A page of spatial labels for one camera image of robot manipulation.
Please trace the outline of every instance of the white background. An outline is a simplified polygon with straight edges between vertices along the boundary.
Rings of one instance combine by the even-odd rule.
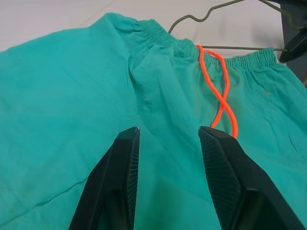
[[[118,12],[138,20],[153,18],[168,31],[176,19],[186,14],[203,18],[209,8],[228,1],[0,0],[0,51],[51,32],[89,26],[106,12]],[[258,0],[245,0],[214,10],[203,23],[186,19],[175,27],[172,35],[206,46],[283,48],[280,13]],[[216,51],[224,57],[253,52]]]

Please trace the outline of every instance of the teal pants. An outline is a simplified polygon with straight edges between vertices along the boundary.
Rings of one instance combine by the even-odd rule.
[[[89,173],[133,126],[134,229],[220,229],[198,138],[219,102],[198,58],[156,21],[113,13],[0,53],[0,229],[67,229]],[[222,92],[219,61],[205,64]],[[237,140],[307,227],[307,90],[272,49],[226,65]],[[216,129],[231,133],[225,111]]]

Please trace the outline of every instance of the orange cord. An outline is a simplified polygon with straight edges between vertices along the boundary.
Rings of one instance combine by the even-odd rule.
[[[237,136],[238,136],[238,126],[237,126],[236,117],[235,117],[234,113],[232,112],[230,106],[226,102],[226,98],[227,98],[227,95],[228,95],[228,92],[229,92],[229,87],[230,87],[230,81],[229,81],[229,77],[228,77],[228,71],[227,71],[227,68],[226,68],[225,60],[219,54],[216,54],[215,52],[210,51],[210,50],[206,50],[206,52],[208,52],[209,54],[211,54],[211,55],[215,56],[217,59],[219,59],[219,61],[222,64],[222,70],[223,70],[223,73],[224,73],[224,79],[225,79],[226,84],[225,84],[223,96],[221,96],[221,94],[218,92],[218,90],[215,88],[215,86],[211,82],[209,74],[207,72],[207,69],[206,69],[206,66],[205,66],[205,63],[204,63],[204,49],[200,45],[196,45],[196,46],[200,50],[200,65],[201,65],[201,70],[202,70],[202,73],[204,75],[204,78],[205,78],[207,84],[209,85],[209,88],[211,89],[211,91],[214,93],[214,95],[217,97],[217,99],[221,103],[219,111],[218,111],[214,121],[212,122],[211,127],[214,128],[217,125],[217,123],[220,121],[222,113],[223,113],[223,109],[225,108],[226,112],[228,113],[230,120],[231,120],[232,136],[234,138],[237,138]]]

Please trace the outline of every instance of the wire hanger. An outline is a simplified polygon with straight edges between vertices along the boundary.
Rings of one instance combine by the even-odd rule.
[[[241,2],[241,1],[244,1],[244,0],[234,0],[234,1],[226,2],[226,3],[221,4],[221,5],[213,6],[212,8],[209,9],[207,15],[206,15],[204,18],[202,18],[202,19],[196,18],[196,17],[194,17],[193,15],[190,15],[190,14],[188,14],[188,15],[186,15],[186,16],[183,16],[183,17],[179,18],[178,20],[176,20],[176,21],[174,22],[174,24],[172,24],[172,26],[171,26],[171,28],[169,29],[168,32],[171,34],[172,31],[173,31],[173,29],[175,28],[175,26],[176,26],[178,23],[180,23],[181,21],[183,21],[183,20],[185,20],[185,19],[187,19],[187,18],[191,18],[191,19],[193,19],[194,21],[201,23],[201,22],[205,21],[205,20],[209,17],[210,13],[211,13],[213,10],[216,10],[216,9],[218,9],[218,8],[222,8],[222,7],[224,7],[224,6],[229,6],[229,5],[232,5],[232,4]],[[292,29],[294,29],[294,30],[302,30],[302,29],[307,28],[307,25],[302,25],[302,26],[296,26],[296,25],[294,25],[294,24],[292,23],[292,16],[291,16],[291,14],[290,14],[288,11],[282,10],[282,9],[278,8],[277,6],[271,4],[270,2],[267,2],[266,0],[259,0],[259,1],[261,1],[262,3],[264,3],[264,4],[266,4],[266,5],[270,6],[270,7],[272,7],[274,10],[277,10],[277,11],[279,11],[281,14],[283,14],[283,15],[287,18],[288,23],[289,23],[289,25],[290,25],[290,27],[291,27]],[[258,47],[239,47],[239,46],[202,46],[202,47],[203,47],[203,48],[211,48],[211,49],[246,49],[246,50],[262,50],[262,49],[264,49],[264,48],[258,48]],[[275,51],[287,52],[287,49],[276,48],[276,49],[274,49],[274,50],[275,50]]]

